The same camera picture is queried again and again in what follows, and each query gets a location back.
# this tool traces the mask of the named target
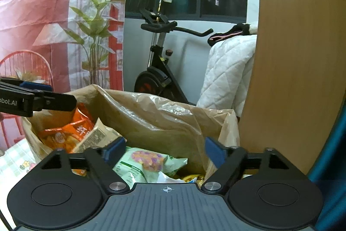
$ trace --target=light green bag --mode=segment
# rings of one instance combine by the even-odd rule
[[[169,155],[126,147],[126,152],[113,170],[132,188],[136,182],[156,183],[159,171],[173,176],[187,164],[187,158],[173,158]]]

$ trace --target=silver screw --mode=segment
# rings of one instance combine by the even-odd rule
[[[221,188],[221,184],[219,182],[211,181],[211,182],[205,183],[204,188],[209,191],[215,191]]]
[[[126,184],[122,182],[113,182],[109,187],[114,191],[120,191],[126,188]]]

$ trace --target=exercise bike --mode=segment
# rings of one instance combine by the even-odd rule
[[[172,56],[173,51],[166,49],[165,56],[162,56],[163,44],[166,34],[172,31],[189,33],[197,37],[205,37],[213,33],[213,29],[209,29],[204,33],[199,33],[178,27],[176,21],[169,22],[168,18],[160,12],[154,13],[145,9],[142,9],[140,12],[146,22],[141,25],[141,29],[159,34],[159,38],[157,42],[155,38],[152,42],[148,68],[137,77],[134,92],[150,93],[167,98],[171,101],[194,105],[187,100],[184,92],[168,67],[169,57]]]

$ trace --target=gray ribbed surface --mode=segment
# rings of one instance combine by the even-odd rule
[[[228,209],[223,198],[202,193],[195,184],[138,184],[112,196],[89,222],[71,231],[256,231]]]

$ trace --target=adjustment knob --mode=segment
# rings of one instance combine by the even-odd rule
[[[171,50],[171,49],[166,49],[165,54],[166,54],[166,56],[171,57],[172,54],[173,54],[173,50]]]

